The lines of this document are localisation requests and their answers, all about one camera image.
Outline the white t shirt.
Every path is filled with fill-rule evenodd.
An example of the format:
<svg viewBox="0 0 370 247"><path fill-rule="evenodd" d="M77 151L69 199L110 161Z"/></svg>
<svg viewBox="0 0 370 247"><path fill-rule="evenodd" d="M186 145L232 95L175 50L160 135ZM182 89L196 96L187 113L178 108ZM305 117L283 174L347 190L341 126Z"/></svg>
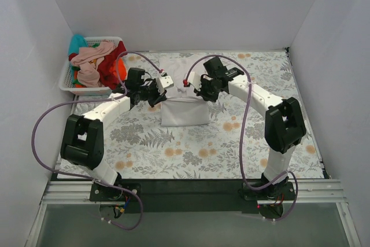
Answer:
<svg viewBox="0 0 370 247"><path fill-rule="evenodd" d="M160 67L172 78L174 86L166 93L161 103L161 125L164 127L186 127L209 124L208 103L197 97L192 87L184 87L191 66L201 58L199 54L189 57L165 56L159 59Z"/></svg>

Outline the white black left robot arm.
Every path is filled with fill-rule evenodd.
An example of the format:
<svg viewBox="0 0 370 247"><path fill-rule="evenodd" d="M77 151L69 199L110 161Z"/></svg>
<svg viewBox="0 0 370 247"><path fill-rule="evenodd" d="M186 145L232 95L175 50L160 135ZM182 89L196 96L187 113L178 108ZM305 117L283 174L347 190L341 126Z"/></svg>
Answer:
<svg viewBox="0 0 370 247"><path fill-rule="evenodd" d="M128 194L123 193L119 183L121 175L105 161L105 129L141 101L151 107L165 101L167 91L173 87L166 72L155 79L144 79L145 74L144 69L129 69L126 80L117 85L108 101L83 115L72 114L66 121L61 158L81 168L92 180L103 182L105 185L98 185L95 192L108 200L122 200Z"/></svg>

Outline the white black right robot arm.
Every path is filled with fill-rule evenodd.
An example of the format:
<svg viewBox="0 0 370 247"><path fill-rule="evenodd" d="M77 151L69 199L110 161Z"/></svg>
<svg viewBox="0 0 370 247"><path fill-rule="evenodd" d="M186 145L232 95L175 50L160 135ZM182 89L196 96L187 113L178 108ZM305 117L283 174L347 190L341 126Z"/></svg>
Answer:
<svg viewBox="0 0 370 247"><path fill-rule="evenodd" d="M253 108L265 121L264 138L269 146L267 166L256 185L244 181L247 191L261 193L268 199L281 197L287 188L290 160L297 145L306 135L306 126L299 101L278 97L253 84L248 71L236 63L228 69L224 55L202 57L205 73L189 70L183 84L193 87L194 93L204 101L216 102L220 93L237 97L245 104L244 117Z"/></svg>

